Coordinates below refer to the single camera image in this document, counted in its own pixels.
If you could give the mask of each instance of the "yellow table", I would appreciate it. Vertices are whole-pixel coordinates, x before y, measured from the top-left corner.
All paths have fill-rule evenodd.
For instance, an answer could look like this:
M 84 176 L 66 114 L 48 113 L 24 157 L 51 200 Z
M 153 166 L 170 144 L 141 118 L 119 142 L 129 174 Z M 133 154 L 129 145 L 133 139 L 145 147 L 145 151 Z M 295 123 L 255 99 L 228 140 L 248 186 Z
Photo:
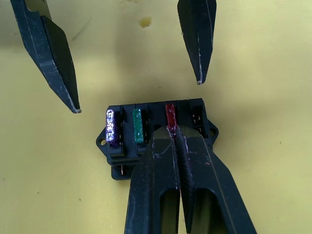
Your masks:
M 122 234 L 129 181 L 95 145 L 110 104 L 203 98 L 260 234 L 312 233 L 312 4 L 219 0 L 197 86 L 173 0 L 50 0 L 82 114 L 49 89 L 0 1 L 0 233 Z M 151 17 L 151 25 L 140 20 Z M 180 232 L 185 233 L 183 216 Z

